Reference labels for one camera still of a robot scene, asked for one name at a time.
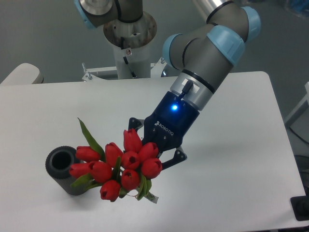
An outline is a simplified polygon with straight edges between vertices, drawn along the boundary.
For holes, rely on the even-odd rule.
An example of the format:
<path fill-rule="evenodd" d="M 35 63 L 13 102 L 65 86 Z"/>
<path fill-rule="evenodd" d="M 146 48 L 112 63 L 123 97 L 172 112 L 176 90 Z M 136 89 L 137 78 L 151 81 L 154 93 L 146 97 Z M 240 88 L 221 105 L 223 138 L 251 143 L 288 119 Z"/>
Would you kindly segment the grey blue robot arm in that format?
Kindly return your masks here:
<path fill-rule="evenodd" d="M 89 28 L 103 27 L 112 45 L 119 79 L 153 75 L 149 44 L 157 24 L 143 10 L 140 0 L 77 0 L 75 6 Z M 131 118 L 129 127 L 144 129 L 143 143 L 153 142 L 159 152 L 174 149 L 167 169 L 186 160 L 183 137 L 245 50 L 258 36 L 261 20 L 251 7 L 238 7 L 231 0 L 196 0 L 206 24 L 188 34 L 169 36 L 163 45 L 162 61 L 180 71 L 176 81 L 154 112 Z"/>

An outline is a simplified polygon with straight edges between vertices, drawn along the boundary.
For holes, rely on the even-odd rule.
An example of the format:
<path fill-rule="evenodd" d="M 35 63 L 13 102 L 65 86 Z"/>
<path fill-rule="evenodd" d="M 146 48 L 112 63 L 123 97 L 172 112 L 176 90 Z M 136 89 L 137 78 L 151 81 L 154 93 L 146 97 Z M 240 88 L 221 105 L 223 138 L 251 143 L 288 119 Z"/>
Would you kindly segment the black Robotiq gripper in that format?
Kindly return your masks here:
<path fill-rule="evenodd" d="M 144 119 L 131 117 L 128 130 L 138 132 L 144 126 L 143 144 L 155 143 L 160 152 L 176 148 L 173 158 L 162 163 L 162 170 L 187 160 L 181 144 L 183 137 L 199 115 L 199 111 L 179 96 L 168 91 L 153 113 Z"/>

